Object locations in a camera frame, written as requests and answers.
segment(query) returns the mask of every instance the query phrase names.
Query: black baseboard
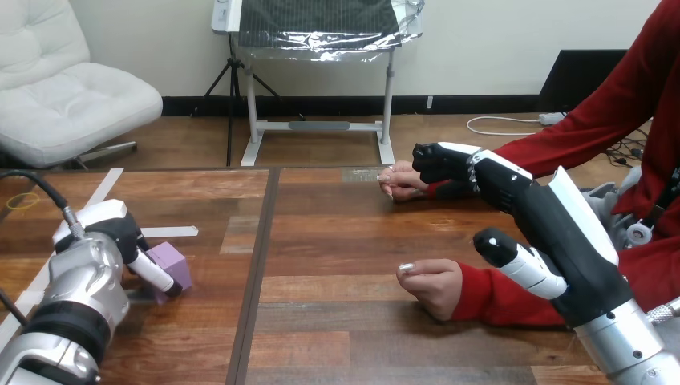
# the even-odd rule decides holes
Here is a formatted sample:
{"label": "black baseboard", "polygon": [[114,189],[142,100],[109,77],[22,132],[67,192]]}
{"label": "black baseboard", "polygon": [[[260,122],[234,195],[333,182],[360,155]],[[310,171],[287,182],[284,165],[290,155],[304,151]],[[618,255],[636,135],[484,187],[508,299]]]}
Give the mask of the black baseboard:
{"label": "black baseboard", "polygon": [[[382,96],[293,96],[281,101],[257,97],[257,115],[266,116],[367,116],[383,114]],[[395,96],[392,115],[405,114],[509,114],[536,112],[538,95]],[[163,116],[227,116],[228,96],[165,96]],[[248,116],[245,98],[234,101],[234,115]]]}

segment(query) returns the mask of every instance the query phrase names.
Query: purple cube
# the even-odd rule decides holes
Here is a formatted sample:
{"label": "purple cube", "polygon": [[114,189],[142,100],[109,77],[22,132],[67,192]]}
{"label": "purple cube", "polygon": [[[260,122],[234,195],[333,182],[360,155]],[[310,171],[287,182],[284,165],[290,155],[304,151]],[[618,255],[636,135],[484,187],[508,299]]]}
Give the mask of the purple cube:
{"label": "purple cube", "polygon": [[[149,257],[151,257],[161,269],[165,270],[166,273],[170,274],[170,277],[182,285],[182,294],[186,293],[192,286],[191,274],[189,273],[189,266],[187,259],[182,255],[177,249],[172,247],[167,242],[163,242],[160,245],[151,248],[147,251]],[[156,302],[159,305],[164,304],[169,298],[162,291],[157,288],[153,288],[154,297],[156,297]]]}

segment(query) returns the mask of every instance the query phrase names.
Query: human hand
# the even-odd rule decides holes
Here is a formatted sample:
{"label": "human hand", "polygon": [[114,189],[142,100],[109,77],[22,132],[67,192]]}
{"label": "human hand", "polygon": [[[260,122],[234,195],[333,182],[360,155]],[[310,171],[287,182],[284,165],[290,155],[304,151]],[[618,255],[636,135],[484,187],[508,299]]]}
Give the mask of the human hand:
{"label": "human hand", "polygon": [[448,259],[407,263],[397,269],[397,279],[432,317],[440,321],[451,319],[463,289],[463,274],[458,263]]}
{"label": "human hand", "polygon": [[411,162],[400,160],[385,168],[378,176],[380,189],[395,201],[409,201],[424,197],[427,183],[420,180],[420,172],[411,167]]}

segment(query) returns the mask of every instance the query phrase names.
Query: stand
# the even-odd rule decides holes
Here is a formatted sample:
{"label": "stand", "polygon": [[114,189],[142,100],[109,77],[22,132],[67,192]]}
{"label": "stand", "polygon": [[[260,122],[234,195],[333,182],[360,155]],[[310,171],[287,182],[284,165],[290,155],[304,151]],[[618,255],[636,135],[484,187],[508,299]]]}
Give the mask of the stand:
{"label": "stand", "polygon": [[265,131],[369,131],[375,132],[378,136],[378,150],[380,151],[380,160],[382,164],[393,164],[395,162],[395,155],[392,152],[392,144],[390,142],[390,114],[392,110],[392,86],[395,77],[393,68],[394,49],[390,51],[390,61],[387,64],[387,80],[385,83],[385,105],[382,110],[382,121],[376,121],[374,124],[365,123],[350,123],[350,122],[268,122],[266,120],[257,120],[257,109],[255,106],[255,90],[254,79],[260,84],[262,81],[253,73],[252,64],[245,68],[245,75],[247,76],[246,87],[248,96],[248,117],[250,121],[250,141],[248,147],[245,148],[245,154],[241,160],[241,166],[253,167],[257,153],[260,151],[260,144],[262,143],[262,136]]}
{"label": "stand", "polygon": [[[212,82],[212,85],[208,89],[208,92],[205,93],[203,96],[204,100],[204,105],[205,101],[207,101],[208,97],[210,96],[210,93],[213,92],[213,89],[215,89],[215,86],[222,80],[222,77],[225,75],[227,70],[231,68],[231,79],[229,80],[229,127],[227,129],[227,167],[231,165],[232,161],[232,130],[233,130],[233,107],[234,107],[234,96],[236,96],[237,100],[241,100],[241,92],[239,91],[238,87],[238,69],[239,68],[245,68],[244,64],[242,61],[239,59],[236,59],[236,56],[234,55],[233,48],[232,48],[232,34],[228,34],[229,36],[229,58],[227,59],[227,65],[222,69],[222,72],[217,76],[214,82]],[[275,92],[274,89],[272,89],[267,83],[265,83],[262,79],[260,79],[257,75],[252,74],[252,76],[249,76],[249,79],[254,78],[259,84],[261,84],[264,88],[266,88],[267,91],[269,91],[270,94],[272,94],[277,101],[281,101],[281,97],[279,96],[278,93]],[[250,93],[248,97],[248,103],[250,105]],[[198,107],[194,109],[194,113],[192,116],[196,116],[198,112]]]}

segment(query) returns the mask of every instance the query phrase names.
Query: robotic arm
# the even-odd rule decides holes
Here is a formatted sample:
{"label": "robotic arm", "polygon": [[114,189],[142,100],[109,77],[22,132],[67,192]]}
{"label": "robotic arm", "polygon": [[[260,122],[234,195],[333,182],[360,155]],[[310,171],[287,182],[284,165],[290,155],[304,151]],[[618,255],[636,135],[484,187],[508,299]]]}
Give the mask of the robotic arm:
{"label": "robotic arm", "polygon": [[99,365],[130,302],[123,266],[169,297],[182,286],[147,254],[148,244],[122,201],[76,214],[63,208],[48,261],[50,286],[21,334],[0,354],[0,384],[95,385]]}
{"label": "robotic arm", "polygon": [[[485,229],[475,235],[475,248],[527,291],[550,300],[612,383],[677,382],[680,363],[653,326],[660,317],[650,316],[651,322],[635,302],[606,231],[563,168],[540,186],[529,172],[474,146],[416,145],[413,156],[424,182],[467,181],[491,206],[514,217],[533,247]],[[676,305],[650,313],[669,318]]]}

